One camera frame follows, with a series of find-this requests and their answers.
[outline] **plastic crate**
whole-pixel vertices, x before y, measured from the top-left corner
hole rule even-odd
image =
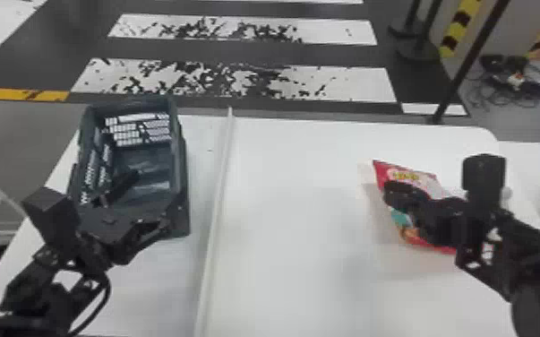
[[[190,233],[186,145],[172,99],[89,106],[78,144],[68,191],[77,205],[95,207],[92,200],[115,188],[118,177],[137,171],[137,181],[104,206],[133,221],[170,221],[169,238]]]

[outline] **red snack bag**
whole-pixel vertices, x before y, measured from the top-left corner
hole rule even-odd
[[[384,184],[391,180],[397,180],[402,183],[410,184],[420,188],[428,193],[433,199],[443,199],[451,196],[437,180],[433,173],[414,171],[410,168],[404,168],[398,165],[389,164],[383,161],[373,161],[376,171],[376,181],[378,188],[383,192]],[[415,246],[428,247],[444,254],[455,254],[456,250],[446,246],[433,246],[418,236],[418,228],[412,222],[411,218],[400,211],[391,207],[390,216],[398,226],[400,236],[409,244]]]

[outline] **black cable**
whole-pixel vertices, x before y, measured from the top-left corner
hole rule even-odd
[[[534,65],[527,65],[527,68],[535,71],[540,75],[540,68]],[[480,82],[466,93],[466,100],[474,108],[482,108],[489,112],[489,106],[505,107],[509,104],[514,104],[521,108],[536,108],[540,103],[540,98],[525,94],[521,91],[515,92],[512,89],[500,89],[493,87],[487,80],[491,75],[483,72],[476,78],[467,78],[471,82]],[[525,76],[528,81],[536,82],[531,76]],[[485,92],[485,89],[491,89],[490,92]]]
[[[94,318],[96,318],[96,316],[99,315],[100,310],[102,310],[102,308],[105,307],[105,305],[107,304],[108,299],[111,297],[111,280],[109,280],[108,276],[106,276],[105,274],[103,275],[104,275],[104,279],[102,283],[105,287],[103,298],[100,300],[99,304],[96,306],[94,311],[92,311],[92,313],[86,319],[84,319],[80,325],[78,325],[75,329],[70,331],[66,337],[75,337],[78,334],[80,334],[83,331],[83,329],[88,327],[88,325],[90,325],[90,323],[94,321]]]

